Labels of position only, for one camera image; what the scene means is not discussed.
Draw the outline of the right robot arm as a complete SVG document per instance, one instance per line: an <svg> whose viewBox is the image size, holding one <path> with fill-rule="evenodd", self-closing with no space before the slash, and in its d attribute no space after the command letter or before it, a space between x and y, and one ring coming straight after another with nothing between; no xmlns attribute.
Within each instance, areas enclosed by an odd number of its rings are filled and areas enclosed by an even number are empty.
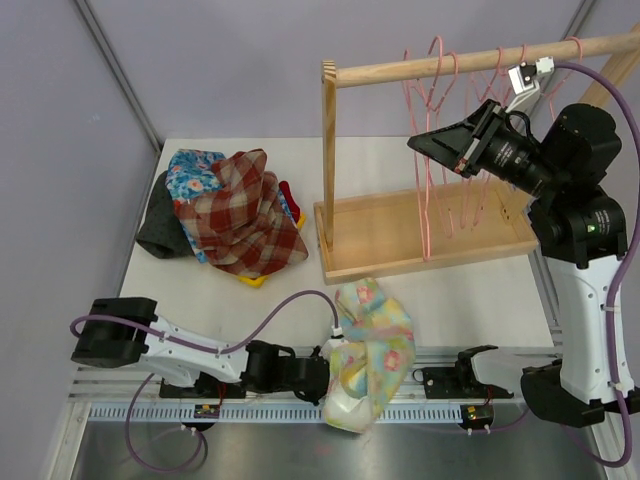
<svg viewBox="0 0 640 480"><path fill-rule="evenodd" d="M560 307L563 356L520 366L513 381L477 353L454 371L456 389L476 396L488 384L519 391L540 419L582 428L609 412L635 413L639 391L625 364L612 280L629 252L626 220L601 188L622 143L612 116L584 103L565 107L543 139L512 126L486 101L466 119L418 134L408 146L464 178L488 172L530 195L528 217Z"/></svg>

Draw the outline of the pastel floral garment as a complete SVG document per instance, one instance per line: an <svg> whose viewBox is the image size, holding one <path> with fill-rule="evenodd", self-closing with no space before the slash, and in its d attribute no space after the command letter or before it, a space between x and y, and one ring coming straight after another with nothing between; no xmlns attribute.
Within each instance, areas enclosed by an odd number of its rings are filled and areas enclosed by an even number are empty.
<svg viewBox="0 0 640 480"><path fill-rule="evenodd" d="M363 433L384 412L414 364L413 322L373 278L340 287L335 304L344 342L330 348L323 417L331 427Z"/></svg>

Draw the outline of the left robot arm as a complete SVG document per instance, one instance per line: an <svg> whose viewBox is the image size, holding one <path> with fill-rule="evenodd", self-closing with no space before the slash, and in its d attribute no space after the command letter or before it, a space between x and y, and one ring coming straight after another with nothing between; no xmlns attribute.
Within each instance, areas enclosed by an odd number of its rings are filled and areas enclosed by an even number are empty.
<svg viewBox="0 0 640 480"><path fill-rule="evenodd" d="M195 397L231 387L262 395L290 392L314 405L325 396L329 362L318 350L303 357L254 338L236 345L216 341L169 322L156 306L144 297L95 300L90 313L70 325L77 339L71 360L149 372Z"/></svg>

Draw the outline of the red skirt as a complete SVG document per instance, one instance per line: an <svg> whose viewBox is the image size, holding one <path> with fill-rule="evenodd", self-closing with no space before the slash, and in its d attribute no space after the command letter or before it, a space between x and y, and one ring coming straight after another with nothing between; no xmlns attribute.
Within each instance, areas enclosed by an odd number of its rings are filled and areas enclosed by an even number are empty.
<svg viewBox="0 0 640 480"><path fill-rule="evenodd" d="M297 202L294 200L289 183L287 181L280 181L279 188L285 198L286 204L289 208L289 211L291 212L294 221L298 222L301 216L301 209Z"/></svg>

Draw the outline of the dark grey dotted garment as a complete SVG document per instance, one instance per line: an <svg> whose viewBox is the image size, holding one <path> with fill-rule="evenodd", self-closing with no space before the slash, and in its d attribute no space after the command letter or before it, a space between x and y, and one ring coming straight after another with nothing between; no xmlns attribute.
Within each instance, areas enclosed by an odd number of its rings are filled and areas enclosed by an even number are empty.
<svg viewBox="0 0 640 480"><path fill-rule="evenodd" d="M167 171L163 171L151 189L136 242L161 260L193 257L193 249L174 213L172 197L165 185L166 177Z"/></svg>

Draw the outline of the pink hanger of red skirt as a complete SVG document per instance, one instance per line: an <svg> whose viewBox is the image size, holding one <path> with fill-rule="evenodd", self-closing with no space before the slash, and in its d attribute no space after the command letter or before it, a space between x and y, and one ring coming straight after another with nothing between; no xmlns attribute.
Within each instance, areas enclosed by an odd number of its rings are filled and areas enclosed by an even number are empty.
<svg viewBox="0 0 640 480"><path fill-rule="evenodd" d="M578 60L577 62L579 64L582 63L583 60L583 45L582 45L582 41L575 36L568 36L565 38L566 41L572 41L576 47L578 48ZM550 87L544 94L543 96L546 98L547 100L547 105L548 105L548 109L549 109L549 113L550 113L550 117L552 121L555 121L557 118L556 112L555 112L555 107L554 107L554 99L557 95L557 93L559 92L559 90L564 86L564 84L568 81L568 79L570 78L570 76L572 75L572 70L570 70L566 75L564 75L553 87Z"/></svg>

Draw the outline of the blue floral garment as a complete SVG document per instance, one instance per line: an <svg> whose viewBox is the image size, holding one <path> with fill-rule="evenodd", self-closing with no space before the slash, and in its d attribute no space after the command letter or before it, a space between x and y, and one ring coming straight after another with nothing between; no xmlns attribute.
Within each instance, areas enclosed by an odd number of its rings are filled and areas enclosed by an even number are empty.
<svg viewBox="0 0 640 480"><path fill-rule="evenodd" d="M179 149L172 156L167 170L165 186L174 204L174 213L186 236L192 253L200 263L206 263L204 252L180 216L180 208L202 194L212 193L222 188L220 180L213 172L213 165L225 156L221 152Z"/></svg>

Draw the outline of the red plaid garment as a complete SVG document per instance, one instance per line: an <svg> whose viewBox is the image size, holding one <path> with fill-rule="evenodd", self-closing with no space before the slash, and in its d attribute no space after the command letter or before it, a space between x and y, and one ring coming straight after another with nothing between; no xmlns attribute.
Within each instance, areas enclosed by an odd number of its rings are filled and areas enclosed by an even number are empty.
<svg viewBox="0 0 640 480"><path fill-rule="evenodd" d="M266 164L262 149L225 157L213 165L222 188L179 210L206 263L235 276L269 276L308 258L278 178Z"/></svg>

